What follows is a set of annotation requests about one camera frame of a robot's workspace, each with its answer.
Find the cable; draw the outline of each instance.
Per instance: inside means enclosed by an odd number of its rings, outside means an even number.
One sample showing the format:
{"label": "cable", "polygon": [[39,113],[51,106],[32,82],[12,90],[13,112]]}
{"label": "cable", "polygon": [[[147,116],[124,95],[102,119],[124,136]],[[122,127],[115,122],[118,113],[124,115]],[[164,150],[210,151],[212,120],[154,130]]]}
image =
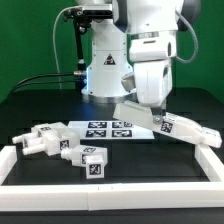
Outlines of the cable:
{"label": "cable", "polygon": [[30,82],[30,83],[25,83],[21,84],[18,86],[15,86],[12,88],[12,90],[9,92],[8,97],[12,95],[17,89],[24,87],[24,86],[29,86],[29,85],[42,85],[42,84],[58,84],[58,83],[75,83],[74,80],[69,80],[69,81],[52,81],[52,82]]}
{"label": "cable", "polygon": [[39,79],[39,78],[48,78],[48,77],[65,77],[65,76],[74,76],[73,73],[65,73],[65,74],[43,74],[43,75],[36,75],[29,77],[27,79],[24,79],[20,81],[19,83],[16,84],[16,86],[22,85],[28,81],[34,80],[34,79]]}
{"label": "cable", "polygon": [[192,55],[192,57],[190,59],[182,59],[180,57],[176,57],[177,61],[184,63],[184,64],[188,64],[191,63],[192,61],[195,60],[197,54],[198,54],[198,50],[199,50],[199,44],[198,44],[198,38],[197,35],[193,29],[193,27],[191,26],[191,24],[176,10],[176,14],[177,16],[180,18],[180,20],[182,20],[182,22],[187,26],[187,28],[190,30],[193,41],[194,41],[194,53]]}
{"label": "cable", "polygon": [[59,66],[59,62],[58,62],[58,54],[57,54],[57,47],[56,47],[56,40],[55,40],[55,36],[56,36],[56,29],[57,29],[57,24],[59,21],[59,18],[61,16],[62,13],[64,13],[65,11],[71,10],[71,9],[75,9],[77,8],[77,6],[72,6],[72,7],[68,7],[63,9],[56,17],[56,20],[54,22],[54,28],[53,28],[53,48],[54,48],[54,57],[55,57],[55,63],[56,63],[56,68],[57,68],[57,72],[60,73],[60,66]]}

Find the black table surface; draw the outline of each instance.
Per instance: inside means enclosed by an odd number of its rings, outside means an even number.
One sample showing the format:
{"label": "black table surface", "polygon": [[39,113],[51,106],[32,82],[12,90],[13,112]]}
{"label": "black table surface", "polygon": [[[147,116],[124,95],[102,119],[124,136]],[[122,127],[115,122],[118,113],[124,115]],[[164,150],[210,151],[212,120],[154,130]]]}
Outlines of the black table surface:
{"label": "black table surface", "polygon": [[[30,132],[37,124],[112,120],[114,104],[83,101],[74,90],[19,91],[0,104],[0,149],[12,137]],[[224,134],[224,104],[196,88],[174,89],[167,111]],[[85,145],[108,148],[105,178],[87,180],[85,169],[72,167],[59,155],[23,156],[3,185],[147,183],[208,181],[194,158],[194,145],[154,134],[154,140],[83,140]],[[224,161],[224,147],[214,149]],[[0,223],[224,223],[224,208],[139,209],[117,211],[0,212]]]}

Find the black cable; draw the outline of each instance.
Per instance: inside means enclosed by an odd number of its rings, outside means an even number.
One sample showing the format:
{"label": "black cable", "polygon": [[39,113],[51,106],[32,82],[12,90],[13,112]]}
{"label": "black cable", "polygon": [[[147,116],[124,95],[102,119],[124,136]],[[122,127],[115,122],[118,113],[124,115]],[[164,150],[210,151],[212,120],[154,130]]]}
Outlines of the black cable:
{"label": "black cable", "polygon": [[28,81],[31,81],[31,80],[34,80],[34,79],[49,78],[49,77],[66,77],[66,76],[74,76],[74,74],[73,73],[64,73],[64,74],[56,73],[56,74],[35,75],[35,76],[29,77],[27,79],[24,79],[24,80],[20,81],[19,83],[16,84],[16,86],[19,86],[21,84],[24,84],[24,83],[26,83]]}
{"label": "black cable", "polygon": [[21,85],[17,85],[11,89],[11,91],[8,94],[8,97],[13,94],[17,89],[24,87],[24,86],[29,86],[29,85],[41,85],[41,84],[58,84],[58,83],[76,83],[75,80],[69,80],[69,81],[52,81],[52,82],[29,82],[29,83],[24,83]]}

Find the white block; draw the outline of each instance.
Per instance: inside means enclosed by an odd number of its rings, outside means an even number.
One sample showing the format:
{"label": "white block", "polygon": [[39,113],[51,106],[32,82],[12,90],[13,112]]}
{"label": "white block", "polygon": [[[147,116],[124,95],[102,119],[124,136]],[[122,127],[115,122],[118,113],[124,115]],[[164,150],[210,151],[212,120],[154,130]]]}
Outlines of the white block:
{"label": "white block", "polygon": [[86,178],[104,178],[104,166],[102,155],[86,156]]}
{"label": "white block", "polygon": [[5,146],[0,151],[0,185],[6,179],[16,161],[17,155],[15,146]]}
{"label": "white block", "polygon": [[78,145],[73,149],[63,149],[61,158],[71,160],[73,166],[86,167],[86,157],[88,155],[102,155],[104,165],[107,164],[107,148]]}

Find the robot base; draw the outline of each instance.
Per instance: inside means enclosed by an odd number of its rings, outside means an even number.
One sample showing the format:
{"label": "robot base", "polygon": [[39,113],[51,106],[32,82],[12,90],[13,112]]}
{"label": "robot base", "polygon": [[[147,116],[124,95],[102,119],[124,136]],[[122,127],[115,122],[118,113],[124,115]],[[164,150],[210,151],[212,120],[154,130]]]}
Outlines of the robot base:
{"label": "robot base", "polygon": [[117,97],[101,97],[89,94],[85,89],[82,90],[82,99],[87,101],[92,101],[95,103],[122,103],[126,100],[136,101],[137,94],[136,92],[131,92],[127,95],[117,96]]}

